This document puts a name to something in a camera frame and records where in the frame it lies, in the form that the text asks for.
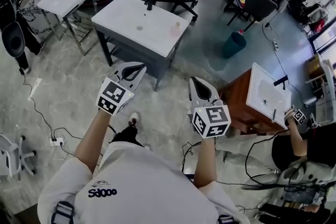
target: shoe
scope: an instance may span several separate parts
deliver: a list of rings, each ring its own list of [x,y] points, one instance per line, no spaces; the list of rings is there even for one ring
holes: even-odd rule
[[[139,114],[133,112],[128,120],[128,125],[137,128],[136,126],[138,125],[138,123],[139,123]]]
[[[31,69],[30,69],[30,67],[27,67],[26,69],[22,69],[22,71],[23,71],[24,74],[28,74],[28,73],[30,73]]]
[[[45,41],[42,41],[42,43],[41,43],[41,47],[40,47],[40,51],[38,52],[37,56],[39,56],[39,55],[41,54],[41,52],[42,52],[42,50],[43,50],[45,44],[46,44],[46,42],[45,42]]]

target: wooden cabinet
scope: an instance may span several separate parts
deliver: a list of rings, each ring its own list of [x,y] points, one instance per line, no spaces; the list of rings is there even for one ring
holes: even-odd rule
[[[246,105],[250,77],[251,69],[218,91],[229,108],[231,126],[246,134],[282,131],[284,128],[279,124]]]

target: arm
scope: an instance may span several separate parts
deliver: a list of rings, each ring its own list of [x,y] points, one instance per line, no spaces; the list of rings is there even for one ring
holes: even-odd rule
[[[215,139],[203,139],[199,149],[198,161],[194,177],[196,188],[204,187],[217,181],[215,163]]]
[[[110,119],[110,114],[99,110],[73,155],[86,164],[91,172],[95,171]]]
[[[294,118],[289,118],[290,140],[295,156],[302,157],[307,155],[307,140],[303,140],[299,134]]]

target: cardboard box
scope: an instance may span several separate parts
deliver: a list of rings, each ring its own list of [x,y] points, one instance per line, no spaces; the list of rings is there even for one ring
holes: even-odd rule
[[[321,58],[319,54],[315,54],[314,57],[306,62],[306,69],[308,77],[310,79],[316,78],[324,74],[321,67]]]

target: gray table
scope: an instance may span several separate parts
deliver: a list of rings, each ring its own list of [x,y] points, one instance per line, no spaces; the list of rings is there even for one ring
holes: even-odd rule
[[[155,91],[170,67],[189,22],[164,9],[146,9],[141,0],[114,0],[92,17],[108,65],[112,55],[139,61],[156,78]],[[110,51],[108,42],[114,45]]]

